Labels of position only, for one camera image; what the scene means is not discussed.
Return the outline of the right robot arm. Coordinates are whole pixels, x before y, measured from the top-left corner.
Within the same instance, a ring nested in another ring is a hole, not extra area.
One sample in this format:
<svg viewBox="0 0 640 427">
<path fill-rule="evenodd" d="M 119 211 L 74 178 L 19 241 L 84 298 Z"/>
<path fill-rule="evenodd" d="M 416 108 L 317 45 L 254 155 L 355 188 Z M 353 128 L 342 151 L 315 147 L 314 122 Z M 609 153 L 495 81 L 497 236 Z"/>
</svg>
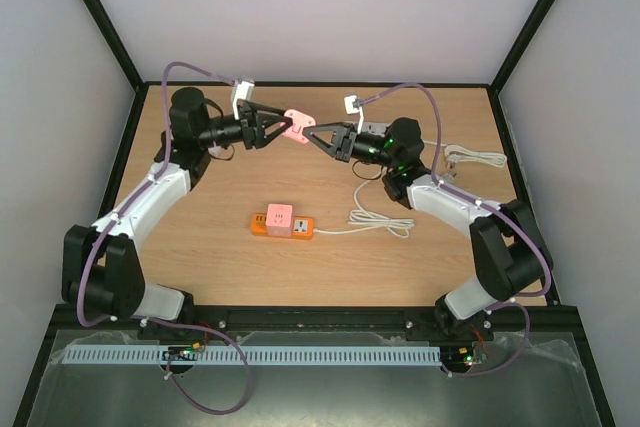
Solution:
<svg viewBox="0 0 640 427">
<path fill-rule="evenodd" d="M 416 120 L 396 119 L 382 135 L 361 132 L 351 123 L 309 126 L 303 135 L 336 160 L 385 168 L 382 181 L 392 201 L 469 238 L 474 275 L 435 303 L 443 336 L 460 337 L 474 315 L 524 294 L 535 282 L 548 291 L 552 261 L 531 208 L 520 200 L 499 203 L 473 196 L 437 176 L 421 160 L 424 143 Z"/>
</svg>

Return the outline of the black aluminium frame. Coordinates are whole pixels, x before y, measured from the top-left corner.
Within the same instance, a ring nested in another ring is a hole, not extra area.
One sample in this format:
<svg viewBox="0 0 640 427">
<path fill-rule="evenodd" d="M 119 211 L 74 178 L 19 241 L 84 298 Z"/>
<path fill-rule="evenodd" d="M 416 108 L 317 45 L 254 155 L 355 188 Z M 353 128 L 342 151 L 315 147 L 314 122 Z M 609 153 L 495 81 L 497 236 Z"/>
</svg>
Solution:
<svg viewBox="0 0 640 427">
<path fill-rule="evenodd" d="M 103 195 L 100 211 L 102 213 L 114 206 L 116 191 L 120 187 L 124 170 L 128 161 L 134 135 L 141 117 L 143 102 L 146 99 L 151 82 L 141 78 L 133 60 L 126 51 L 124 43 L 116 31 L 101 0 L 82 0 L 94 22 L 106 40 L 116 61 L 122 68 L 127 80 L 134 89 L 135 96 L 129 111 L 122 139 L 119 143 L 110 177 Z M 483 85 L 488 94 L 489 103 L 498 129 L 502 146 L 506 150 L 508 168 L 516 196 L 523 202 L 529 202 L 530 195 L 525 185 L 524 173 L 516 158 L 516 148 L 505 114 L 499 100 L 499 94 L 523 57 L 534 35 L 542 25 L 556 0 L 537 0 L 524 26 L 510 48 L 495 79 Z M 200 312 L 206 315 L 222 313 L 231 319 L 233 326 L 247 325 L 263 330 L 267 327 L 290 327 L 296 320 L 301 320 L 305 328 L 311 331 L 327 331 L 331 328 L 362 326 L 365 321 L 372 321 L 372 332 L 379 333 L 384 327 L 395 330 L 399 320 L 407 318 L 412 310 L 409 307 L 222 307 L 202 306 Z M 542 307 L 532 307 L 536 327 L 545 332 L 569 331 L 574 335 L 578 355 L 586 368 L 586 378 L 590 395 L 594 401 L 599 421 L 604 426 L 612 426 L 615 421 L 606 394 L 597 371 L 584 327 L 577 308 L 564 305 L 560 301 L 556 289 L 550 290 Z M 53 337 L 59 330 L 69 327 L 77 329 L 70 306 L 59 304 L 55 307 L 49 327 L 42 341 L 34 367 L 16 414 L 14 423 L 24 426 L 32 415 L 36 396 L 45 371 L 45 360 L 53 346 Z"/>
</svg>

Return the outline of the pink plug adapter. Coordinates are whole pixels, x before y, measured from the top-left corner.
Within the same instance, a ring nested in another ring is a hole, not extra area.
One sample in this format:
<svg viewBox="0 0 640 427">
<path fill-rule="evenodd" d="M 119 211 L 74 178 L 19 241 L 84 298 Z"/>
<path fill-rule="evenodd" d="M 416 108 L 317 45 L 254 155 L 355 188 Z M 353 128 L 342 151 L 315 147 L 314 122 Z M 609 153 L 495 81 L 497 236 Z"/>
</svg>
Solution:
<svg viewBox="0 0 640 427">
<path fill-rule="evenodd" d="M 309 139 L 304 135 L 304 129 L 315 126 L 315 118 L 296 109 L 286 110 L 284 116 L 291 120 L 291 125 L 282 136 L 302 145 L 308 144 Z"/>
</svg>

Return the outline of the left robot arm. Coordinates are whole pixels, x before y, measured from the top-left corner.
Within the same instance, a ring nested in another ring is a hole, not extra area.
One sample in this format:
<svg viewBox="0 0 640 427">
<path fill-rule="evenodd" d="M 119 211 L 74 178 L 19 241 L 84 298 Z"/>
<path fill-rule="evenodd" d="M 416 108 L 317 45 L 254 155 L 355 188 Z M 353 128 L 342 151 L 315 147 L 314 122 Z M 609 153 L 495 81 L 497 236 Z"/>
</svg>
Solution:
<svg viewBox="0 0 640 427">
<path fill-rule="evenodd" d="M 62 295 L 84 327 L 106 320 L 173 321 L 185 305 L 183 291 L 148 282 L 139 250 L 164 215 L 204 176 L 213 147 L 241 143 L 261 149 L 293 124 L 281 109 L 248 100 L 253 86 L 235 86 L 232 112 L 195 87 L 162 94 L 161 148 L 138 186 L 91 226 L 75 225 L 64 237 Z"/>
</svg>

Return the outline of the pink cube socket adapter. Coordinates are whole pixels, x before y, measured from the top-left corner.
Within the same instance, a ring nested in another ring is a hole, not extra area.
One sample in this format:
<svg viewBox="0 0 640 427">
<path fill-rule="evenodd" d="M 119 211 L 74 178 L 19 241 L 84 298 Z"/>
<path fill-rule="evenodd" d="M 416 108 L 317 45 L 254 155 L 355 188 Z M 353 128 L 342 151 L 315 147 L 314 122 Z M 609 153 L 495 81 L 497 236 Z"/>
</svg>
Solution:
<svg viewBox="0 0 640 427">
<path fill-rule="evenodd" d="M 294 229 L 293 206 L 290 204 L 269 204 L 265 225 L 267 234 L 271 237 L 291 237 Z"/>
</svg>

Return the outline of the white power strip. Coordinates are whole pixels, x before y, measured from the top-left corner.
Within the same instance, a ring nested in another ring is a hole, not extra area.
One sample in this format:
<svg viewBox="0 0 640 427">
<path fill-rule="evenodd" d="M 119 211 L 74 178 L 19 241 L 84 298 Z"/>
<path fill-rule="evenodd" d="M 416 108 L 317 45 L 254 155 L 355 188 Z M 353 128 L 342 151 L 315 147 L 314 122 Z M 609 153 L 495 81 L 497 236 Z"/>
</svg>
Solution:
<svg viewBox="0 0 640 427">
<path fill-rule="evenodd" d="M 390 123 L 364 122 L 361 132 L 384 137 L 389 127 Z"/>
</svg>

